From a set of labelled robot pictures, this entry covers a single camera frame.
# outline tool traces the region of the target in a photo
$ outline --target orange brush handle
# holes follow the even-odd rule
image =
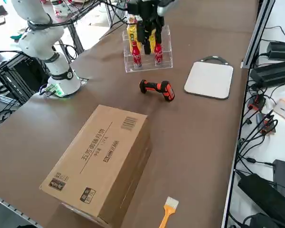
[[[165,209],[165,217],[163,217],[163,220],[161,222],[161,225],[159,228],[165,228],[166,227],[166,224],[168,222],[168,218],[171,214],[174,214],[175,213],[175,209],[173,209],[172,207],[168,206],[168,205],[165,205],[163,207]]]

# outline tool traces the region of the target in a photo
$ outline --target yellow bottle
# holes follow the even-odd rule
[[[129,15],[128,21],[129,21],[129,23],[133,23],[133,25],[128,25],[128,27],[127,27],[127,32],[128,32],[128,37],[129,37],[129,45],[130,45],[130,52],[132,53],[132,50],[133,50],[133,46],[132,46],[132,42],[133,41],[136,41],[137,47],[138,47],[139,51],[141,51],[142,44],[140,42],[138,42],[138,40],[137,40],[137,28],[136,28],[136,24],[134,24],[134,23],[137,22],[137,20],[135,19],[135,16]],[[154,29],[152,31],[152,34],[149,37],[151,53],[154,53],[155,45],[156,45],[155,31],[156,31],[156,29]]]
[[[133,46],[132,46],[132,42],[133,41],[136,41],[137,47],[138,47],[138,49],[140,51],[141,48],[142,48],[142,45],[137,40],[137,29],[136,29],[136,24],[134,24],[136,22],[135,16],[129,15],[128,21],[129,21],[130,24],[131,23],[133,24],[133,25],[128,25],[128,27],[127,27],[127,32],[128,32],[128,37],[129,37],[129,45],[130,45],[130,52],[132,53],[132,51],[133,51]]]

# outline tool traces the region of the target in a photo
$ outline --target barcode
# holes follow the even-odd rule
[[[137,119],[133,117],[126,117],[121,128],[131,131],[135,127],[136,122]]]

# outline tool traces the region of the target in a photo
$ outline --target brush bristles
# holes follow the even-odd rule
[[[178,204],[179,202],[176,199],[173,199],[171,197],[167,198],[166,205],[176,209]]]

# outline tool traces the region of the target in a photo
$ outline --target coca-cola bottle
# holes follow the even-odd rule
[[[161,44],[155,44],[155,65],[158,67],[162,64],[162,46]]]
[[[139,70],[142,68],[141,53],[137,47],[136,41],[132,42],[132,46],[133,46],[132,57],[133,57],[133,62],[134,62],[134,69]]]

